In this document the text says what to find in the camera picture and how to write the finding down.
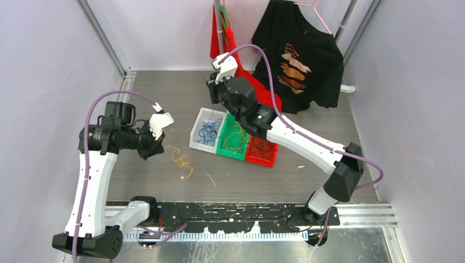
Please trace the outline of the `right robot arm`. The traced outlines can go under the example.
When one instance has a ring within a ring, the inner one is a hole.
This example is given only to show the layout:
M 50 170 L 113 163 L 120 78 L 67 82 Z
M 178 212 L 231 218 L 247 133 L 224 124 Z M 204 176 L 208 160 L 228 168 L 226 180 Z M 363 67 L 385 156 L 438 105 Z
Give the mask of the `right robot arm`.
M 329 175 L 305 204 L 308 223 L 318 225 L 333 205 L 350 201 L 364 173 L 359 145 L 344 146 L 316 136 L 259 103 L 255 89 L 245 78 L 218 75 L 213 72 L 206 82 L 213 104 L 223 105 L 247 134 L 284 146 Z

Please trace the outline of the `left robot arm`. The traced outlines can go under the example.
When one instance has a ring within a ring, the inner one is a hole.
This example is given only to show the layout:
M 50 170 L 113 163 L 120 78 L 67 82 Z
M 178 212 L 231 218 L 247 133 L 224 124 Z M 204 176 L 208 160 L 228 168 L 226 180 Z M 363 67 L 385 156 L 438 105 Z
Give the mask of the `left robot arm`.
M 79 134 L 80 178 L 69 221 L 63 233 L 53 236 L 52 247 L 64 253 L 114 259 L 123 237 L 138 224 L 153 226 L 160 219 L 156 198 L 135 196 L 125 208 L 105 217 L 112 170 L 121 150 L 136 150 L 146 160 L 164 153 L 163 129 L 174 123 L 170 113 L 154 104 L 155 113 L 135 127 L 135 106 L 109 101 L 105 113 L 88 128 L 88 149 L 84 152 L 84 132 Z

